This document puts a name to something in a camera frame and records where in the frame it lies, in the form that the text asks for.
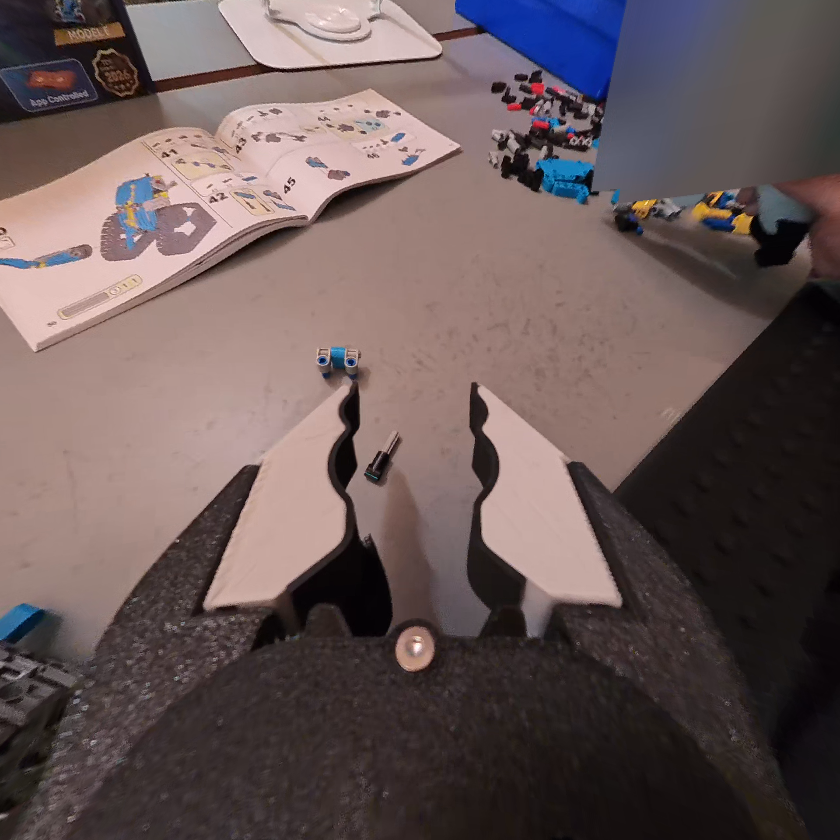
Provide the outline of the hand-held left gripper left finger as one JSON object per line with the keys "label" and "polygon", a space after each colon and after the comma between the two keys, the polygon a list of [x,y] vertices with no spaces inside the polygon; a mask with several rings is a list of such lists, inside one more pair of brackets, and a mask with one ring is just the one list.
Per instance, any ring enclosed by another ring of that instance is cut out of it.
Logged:
{"label": "hand-held left gripper left finger", "polygon": [[350,542],[349,482],[338,456],[353,442],[359,387],[344,383],[263,455],[203,600],[205,613],[268,607],[295,634],[303,584]]}

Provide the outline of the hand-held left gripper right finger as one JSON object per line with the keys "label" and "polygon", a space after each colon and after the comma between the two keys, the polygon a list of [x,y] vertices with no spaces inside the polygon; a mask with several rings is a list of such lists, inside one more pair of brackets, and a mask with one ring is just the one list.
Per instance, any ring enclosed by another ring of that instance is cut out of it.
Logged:
{"label": "hand-held left gripper right finger", "polygon": [[573,477],[574,463],[489,388],[473,383],[469,429],[479,480],[468,580],[491,612],[521,611],[540,637],[556,606],[623,607],[602,540]]}

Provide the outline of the grey desk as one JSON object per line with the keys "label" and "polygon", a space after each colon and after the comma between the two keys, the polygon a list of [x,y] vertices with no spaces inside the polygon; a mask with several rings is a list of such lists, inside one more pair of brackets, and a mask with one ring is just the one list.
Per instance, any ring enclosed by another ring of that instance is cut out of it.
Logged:
{"label": "grey desk", "polygon": [[[215,130],[238,107],[372,88],[461,146],[339,197],[198,278],[48,350],[2,317],[2,613],[58,618],[58,658],[90,655],[126,596],[233,475],[328,396],[322,344],[362,351],[349,492],[393,618],[471,635],[469,386],[483,384],[615,488],[795,294],[807,261],[755,270],[735,237],[666,225],[624,238],[589,206],[488,164],[510,121],[490,84],[531,65],[487,35],[442,57],[220,77],[156,98],[2,126],[2,196],[153,130]],[[383,478],[364,471],[400,438]]]}

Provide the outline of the person's right hand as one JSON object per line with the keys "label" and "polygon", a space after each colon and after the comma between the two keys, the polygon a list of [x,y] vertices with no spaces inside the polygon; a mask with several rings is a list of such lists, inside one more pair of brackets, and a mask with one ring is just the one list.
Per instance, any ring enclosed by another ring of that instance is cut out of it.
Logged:
{"label": "person's right hand", "polygon": [[839,281],[839,174],[781,182],[776,187],[814,214],[810,232],[812,275]]}

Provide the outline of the dark perforated panel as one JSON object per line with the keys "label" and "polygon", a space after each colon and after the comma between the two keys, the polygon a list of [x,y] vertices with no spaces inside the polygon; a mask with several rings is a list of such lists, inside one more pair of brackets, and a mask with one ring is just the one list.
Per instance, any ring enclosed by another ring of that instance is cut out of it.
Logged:
{"label": "dark perforated panel", "polygon": [[768,733],[838,608],[838,292],[808,283],[616,490],[713,615]]}

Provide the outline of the blue panel piece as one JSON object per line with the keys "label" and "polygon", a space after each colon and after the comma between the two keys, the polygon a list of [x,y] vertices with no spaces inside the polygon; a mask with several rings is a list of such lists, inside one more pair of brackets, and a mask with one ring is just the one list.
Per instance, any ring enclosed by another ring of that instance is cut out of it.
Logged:
{"label": "blue panel piece", "polygon": [[562,159],[545,159],[535,164],[542,191],[574,199],[581,205],[587,204],[591,194],[594,169],[591,163]]}

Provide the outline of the pile of building pieces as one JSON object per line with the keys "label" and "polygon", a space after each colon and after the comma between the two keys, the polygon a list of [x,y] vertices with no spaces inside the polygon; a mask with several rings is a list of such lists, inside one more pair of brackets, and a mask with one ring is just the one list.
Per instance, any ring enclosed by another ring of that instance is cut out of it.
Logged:
{"label": "pile of building pieces", "polygon": [[[537,161],[562,159],[593,164],[585,161],[584,156],[599,149],[606,99],[595,100],[551,82],[542,69],[516,73],[509,81],[495,80],[490,92],[510,118],[521,116],[527,120],[513,128],[491,131],[488,162],[503,179],[513,180],[534,193],[546,193],[535,170]],[[598,194],[593,180],[588,202]],[[744,212],[736,193],[727,191],[704,194],[693,204],[688,199],[672,198],[625,203],[620,192],[615,191],[610,209],[615,228],[634,235],[644,232],[645,222],[655,219],[672,222],[683,214],[709,230],[734,235],[749,235],[752,222],[752,216]]]}

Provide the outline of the blue storage bin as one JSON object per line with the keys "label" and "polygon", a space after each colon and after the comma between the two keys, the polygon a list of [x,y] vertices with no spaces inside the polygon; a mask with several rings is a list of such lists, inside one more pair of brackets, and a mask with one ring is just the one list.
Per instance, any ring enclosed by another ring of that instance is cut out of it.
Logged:
{"label": "blue storage bin", "polygon": [[455,11],[584,95],[606,98],[625,1],[457,1]]}

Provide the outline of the blue tracked toy robot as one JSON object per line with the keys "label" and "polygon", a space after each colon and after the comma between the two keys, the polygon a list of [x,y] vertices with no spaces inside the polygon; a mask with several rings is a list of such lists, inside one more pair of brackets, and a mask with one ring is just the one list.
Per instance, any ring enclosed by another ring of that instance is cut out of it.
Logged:
{"label": "blue tracked toy robot", "polygon": [[77,668],[27,651],[24,640],[47,612],[20,603],[1,618],[2,826],[32,796],[51,744],[81,674]]}

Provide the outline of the instruction booklet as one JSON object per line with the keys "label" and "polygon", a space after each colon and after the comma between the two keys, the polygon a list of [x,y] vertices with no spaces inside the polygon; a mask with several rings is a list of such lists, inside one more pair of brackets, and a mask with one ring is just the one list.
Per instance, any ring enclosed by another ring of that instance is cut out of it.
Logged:
{"label": "instruction booklet", "polygon": [[2,311],[35,352],[180,286],[337,196],[460,152],[367,89],[162,129],[1,204]]}

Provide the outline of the white laptop stand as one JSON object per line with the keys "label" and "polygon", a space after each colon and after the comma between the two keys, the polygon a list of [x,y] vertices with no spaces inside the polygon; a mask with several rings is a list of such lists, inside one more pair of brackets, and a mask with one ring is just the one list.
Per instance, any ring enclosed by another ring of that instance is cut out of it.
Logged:
{"label": "white laptop stand", "polygon": [[220,14],[258,64],[275,70],[430,60],[443,47],[396,3],[223,1]]}

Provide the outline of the dark blue toy set box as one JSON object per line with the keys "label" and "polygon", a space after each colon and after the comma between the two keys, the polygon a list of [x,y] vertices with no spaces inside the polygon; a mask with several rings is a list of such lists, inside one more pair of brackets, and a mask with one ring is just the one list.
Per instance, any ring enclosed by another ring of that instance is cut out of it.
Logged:
{"label": "dark blue toy set box", "polygon": [[1,2],[2,123],[154,93],[124,2]]}

